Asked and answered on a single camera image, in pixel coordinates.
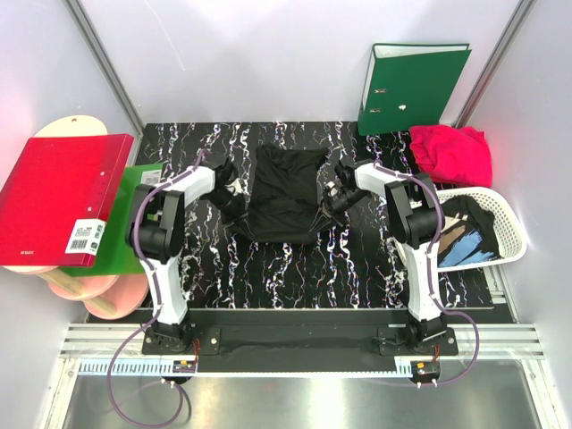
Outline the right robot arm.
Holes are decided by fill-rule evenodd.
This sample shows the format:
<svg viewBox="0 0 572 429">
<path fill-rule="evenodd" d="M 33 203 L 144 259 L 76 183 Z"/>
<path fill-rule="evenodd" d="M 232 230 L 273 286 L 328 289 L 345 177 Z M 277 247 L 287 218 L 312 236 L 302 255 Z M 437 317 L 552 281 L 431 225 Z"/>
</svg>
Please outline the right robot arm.
<svg viewBox="0 0 572 429">
<path fill-rule="evenodd" d="M 325 186 L 310 231 L 342 225 L 345 213 L 366 196 L 384 198 L 388 230 L 401 245 L 408 272 L 408 322 L 401 343 L 413 350 L 434 346 L 447 325 L 437 273 L 444 215 L 430 176 L 397 172 L 377 161 L 358 167 L 338 164 L 335 172 L 339 182 Z"/>
</svg>

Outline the pink t-shirt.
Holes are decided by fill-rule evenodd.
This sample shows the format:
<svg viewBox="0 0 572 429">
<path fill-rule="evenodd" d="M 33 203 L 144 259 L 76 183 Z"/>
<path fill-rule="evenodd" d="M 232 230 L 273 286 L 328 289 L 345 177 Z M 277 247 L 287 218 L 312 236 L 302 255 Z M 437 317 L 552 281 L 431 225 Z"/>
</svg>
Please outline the pink t-shirt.
<svg viewBox="0 0 572 429">
<path fill-rule="evenodd" d="M 410 149 L 421 172 L 433 181 L 492 186 L 492 155 L 485 133 L 473 127 L 414 126 Z"/>
</svg>

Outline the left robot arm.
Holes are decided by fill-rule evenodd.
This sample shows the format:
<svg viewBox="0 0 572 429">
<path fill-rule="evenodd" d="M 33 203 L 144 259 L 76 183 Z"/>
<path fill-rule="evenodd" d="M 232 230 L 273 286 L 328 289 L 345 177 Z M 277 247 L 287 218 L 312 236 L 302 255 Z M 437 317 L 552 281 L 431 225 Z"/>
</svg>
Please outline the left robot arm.
<svg viewBox="0 0 572 429">
<path fill-rule="evenodd" d="M 236 233 L 252 233 L 247 203 L 233 161 L 203 164 L 198 159 L 183 173 L 157 185 L 138 185 L 133 194 L 126 244 L 144 269 L 153 315 L 143 325 L 146 341 L 182 354 L 198 348 L 183 296 L 179 264 L 185 243 L 186 211 L 206 200 L 221 213 L 223 225 Z"/>
</svg>

